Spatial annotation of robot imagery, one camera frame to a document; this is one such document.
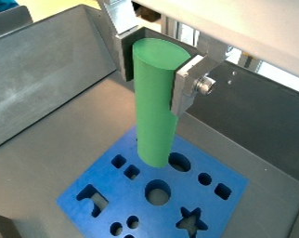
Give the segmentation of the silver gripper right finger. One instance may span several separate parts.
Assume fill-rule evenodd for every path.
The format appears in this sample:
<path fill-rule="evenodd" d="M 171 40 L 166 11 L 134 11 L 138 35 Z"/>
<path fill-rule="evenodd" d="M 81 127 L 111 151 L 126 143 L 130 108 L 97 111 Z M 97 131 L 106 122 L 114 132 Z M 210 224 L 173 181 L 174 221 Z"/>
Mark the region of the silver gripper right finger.
<path fill-rule="evenodd" d="M 198 54 L 185 62 L 174 74 L 170 111 L 181 116 L 192 106 L 196 95 L 209 95 L 216 81 L 208 76 L 228 57 L 229 46 L 216 38 L 200 33 Z"/>

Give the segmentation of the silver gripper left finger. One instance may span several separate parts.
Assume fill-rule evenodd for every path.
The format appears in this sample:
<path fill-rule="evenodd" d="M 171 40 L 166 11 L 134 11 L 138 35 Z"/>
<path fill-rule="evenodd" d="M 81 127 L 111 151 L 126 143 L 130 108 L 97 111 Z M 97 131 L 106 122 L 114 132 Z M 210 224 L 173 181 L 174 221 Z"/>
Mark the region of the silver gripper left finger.
<path fill-rule="evenodd" d="M 115 69 L 125 81 L 131 80 L 131 34 L 139 29 L 131 0 L 97 0 L 105 30 L 109 34 L 109 49 Z"/>

